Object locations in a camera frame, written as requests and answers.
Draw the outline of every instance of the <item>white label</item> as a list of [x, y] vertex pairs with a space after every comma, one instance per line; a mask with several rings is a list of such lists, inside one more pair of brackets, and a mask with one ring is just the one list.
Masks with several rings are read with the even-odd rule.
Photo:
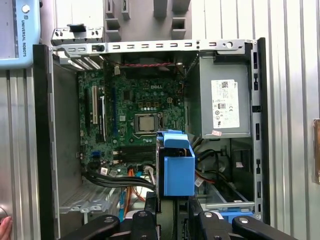
[[212, 80], [211, 94], [213, 128], [239, 128], [238, 83], [233, 79]]
[[108, 173], [108, 168], [102, 167], [100, 170], [100, 174], [107, 176], [107, 173]]
[[242, 162], [237, 161], [237, 162], [235, 163], [235, 167], [236, 167], [236, 168], [243, 168], [244, 165], [242, 164]]
[[197, 187], [200, 187], [203, 182], [204, 182], [204, 179], [197, 177], [194, 182], [194, 185], [196, 185]]

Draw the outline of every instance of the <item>open computer tower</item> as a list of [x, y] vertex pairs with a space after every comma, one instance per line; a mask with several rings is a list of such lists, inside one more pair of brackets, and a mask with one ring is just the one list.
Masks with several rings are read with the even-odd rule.
[[110, 3], [106, 26], [58, 28], [52, 46], [33, 47], [40, 220], [52, 226], [41, 234], [61, 237], [96, 216], [118, 216], [123, 190], [87, 181], [86, 166], [148, 177], [155, 133], [167, 129], [193, 144], [204, 210], [268, 222], [265, 39], [187, 40], [185, 9], [170, 16], [169, 35], [130, 36], [138, 8], [122, 8], [122, 22]]

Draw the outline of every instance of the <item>blue drive bracket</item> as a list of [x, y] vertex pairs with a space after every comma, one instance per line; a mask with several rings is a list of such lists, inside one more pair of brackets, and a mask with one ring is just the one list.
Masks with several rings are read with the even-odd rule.
[[27, 68], [39, 44], [39, 0], [0, 0], [0, 70]]
[[164, 196], [195, 195], [195, 154], [188, 136], [173, 130], [162, 134], [164, 148], [176, 149], [177, 152], [184, 150], [185, 154], [164, 156]]

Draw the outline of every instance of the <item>fingertip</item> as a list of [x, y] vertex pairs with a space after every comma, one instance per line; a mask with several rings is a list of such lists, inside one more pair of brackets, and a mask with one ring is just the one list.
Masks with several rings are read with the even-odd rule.
[[10, 222], [11, 219], [12, 219], [12, 217], [7, 216], [7, 217], [5, 217], [5, 218], [1, 221], [1, 224], [6, 224], [6, 223]]

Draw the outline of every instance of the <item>green circuit board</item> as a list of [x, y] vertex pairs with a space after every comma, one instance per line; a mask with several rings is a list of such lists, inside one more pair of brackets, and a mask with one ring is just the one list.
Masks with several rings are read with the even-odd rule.
[[81, 159], [121, 173], [129, 165], [154, 163], [156, 131], [184, 131], [185, 106], [177, 77], [114, 72], [78, 74]]

